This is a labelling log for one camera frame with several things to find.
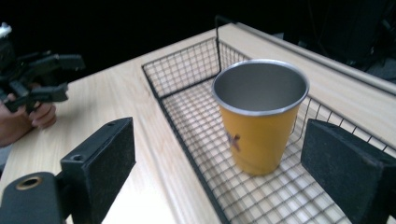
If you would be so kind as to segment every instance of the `black wire basket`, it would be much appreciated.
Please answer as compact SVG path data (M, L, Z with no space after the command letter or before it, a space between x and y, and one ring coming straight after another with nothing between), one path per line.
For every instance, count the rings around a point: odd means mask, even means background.
M308 96L300 106L279 167L250 176L235 166L218 104L214 77L249 57L214 36L142 65L148 83L222 223L350 223L301 165L308 119L341 126L379 149L392 147Z

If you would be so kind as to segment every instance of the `cup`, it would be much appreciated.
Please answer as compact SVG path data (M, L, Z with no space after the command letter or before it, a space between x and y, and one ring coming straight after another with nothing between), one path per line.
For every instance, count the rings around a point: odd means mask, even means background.
M244 61L217 75L212 93L239 168L251 175L277 168L308 91L305 75L281 61Z

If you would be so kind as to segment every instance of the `finger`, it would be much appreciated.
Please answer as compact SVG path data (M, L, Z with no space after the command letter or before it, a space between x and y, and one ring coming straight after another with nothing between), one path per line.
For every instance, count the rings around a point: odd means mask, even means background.
M37 126L37 128L46 129L46 128L52 126L54 123L56 123L56 116L53 116L52 119L48 120L46 123L40 124L39 126Z
M39 128L49 127L50 125L56 122L55 112L56 112L56 107L55 105L52 105L46 114L43 114L42 116L40 114L40 117L34 119L32 121L32 125Z
M18 107L18 110L15 111L12 115L13 116L25 115L27 117L26 105L21 105L20 107Z
M11 101L14 101L14 100L17 99L17 97L14 95L14 93L10 93L10 94L8 95L8 99L10 99Z
M50 112L52 106L53 104L36 104L35 110L29 114L29 118L33 120L46 116Z

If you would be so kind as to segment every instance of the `black foam block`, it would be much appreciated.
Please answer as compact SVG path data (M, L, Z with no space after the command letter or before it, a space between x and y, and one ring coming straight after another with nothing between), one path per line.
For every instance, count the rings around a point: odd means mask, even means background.
M310 119L301 163L352 223L387 222L395 158L336 125Z
M75 223L102 223L134 167L132 118L102 126L61 159L63 179L73 188Z

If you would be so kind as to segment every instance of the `human hand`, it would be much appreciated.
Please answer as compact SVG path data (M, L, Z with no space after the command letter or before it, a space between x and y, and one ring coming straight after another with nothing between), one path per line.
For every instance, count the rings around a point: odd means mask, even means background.
M37 103L35 110L29 114L32 126L45 129L56 122L56 106L54 104Z

